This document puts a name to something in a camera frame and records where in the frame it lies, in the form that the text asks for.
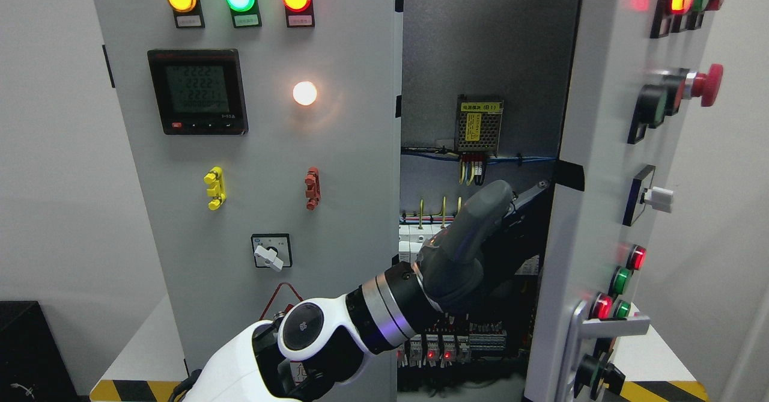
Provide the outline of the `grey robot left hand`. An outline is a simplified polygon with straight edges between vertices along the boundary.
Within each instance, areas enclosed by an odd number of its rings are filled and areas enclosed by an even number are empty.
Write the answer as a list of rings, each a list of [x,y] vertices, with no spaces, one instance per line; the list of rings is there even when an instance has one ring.
[[[421,249],[425,295],[439,311],[472,311],[523,263],[544,252],[552,189],[510,206],[513,192],[497,180],[467,200],[453,224]]]

